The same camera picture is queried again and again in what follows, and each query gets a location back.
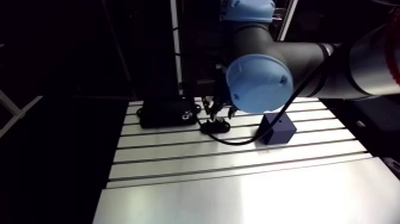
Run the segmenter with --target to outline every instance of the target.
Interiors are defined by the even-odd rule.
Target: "black robot arm segment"
[[[299,96],[357,99],[400,93],[385,60],[385,30],[386,26],[378,28],[337,52]],[[265,24],[246,24],[227,38],[228,62],[249,54],[271,56],[290,70],[294,89],[335,50],[334,45],[325,43],[274,42]],[[400,45],[393,51],[400,58]]]

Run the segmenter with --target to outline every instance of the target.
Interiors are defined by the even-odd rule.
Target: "blue joint cap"
[[[226,81],[232,103],[248,113],[276,110],[293,93],[289,69],[264,54],[248,54],[235,59],[226,70]]]
[[[271,23],[275,11],[272,0],[224,0],[221,20]]]

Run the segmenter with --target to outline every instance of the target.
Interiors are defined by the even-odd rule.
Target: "blue cube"
[[[258,131],[262,133],[265,132],[270,127],[270,123],[274,120],[276,114],[277,113],[264,114]],[[261,142],[266,145],[286,144],[296,133],[296,130],[295,125],[285,113],[272,129],[264,135]]]

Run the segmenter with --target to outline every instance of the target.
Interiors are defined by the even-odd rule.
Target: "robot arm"
[[[268,32],[273,1],[228,0],[222,4],[224,23],[224,83],[229,93],[217,97],[233,110],[262,113],[286,103],[305,78],[337,50],[325,43],[275,42]],[[386,30],[378,28],[346,50],[338,49],[331,63],[300,93],[300,97],[357,99],[400,93],[389,71],[385,52]],[[400,46],[390,49],[400,58]],[[392,66],[400,67],[400,60]]]

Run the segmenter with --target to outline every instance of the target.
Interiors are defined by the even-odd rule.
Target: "aluminum table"
[[[399,180],[316,98],[288,108],[289,143],[240,147],[198,125],[143,130],[141,103],[128,106],[96,224],[400,223]],[[218,137],[249,138],[261,118],[238,111]]]

